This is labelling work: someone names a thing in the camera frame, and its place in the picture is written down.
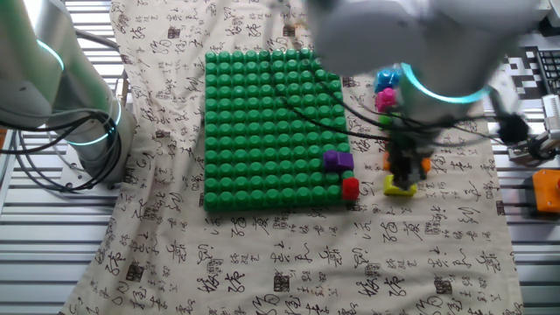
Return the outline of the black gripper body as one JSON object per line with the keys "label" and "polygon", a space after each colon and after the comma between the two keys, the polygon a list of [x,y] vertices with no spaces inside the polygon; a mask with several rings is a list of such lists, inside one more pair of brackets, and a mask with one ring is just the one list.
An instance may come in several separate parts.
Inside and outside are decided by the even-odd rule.
{"label": "black gripper body", "polygon": [[391,171],[391,163],[397,157],[410,158],[418,162],[420,168],[427,174],[431,170],[431,155],[434,148],[430,145],[418,146],[409,136],[402,133],[389,132],[388,140],[385,141],[384,170]]}

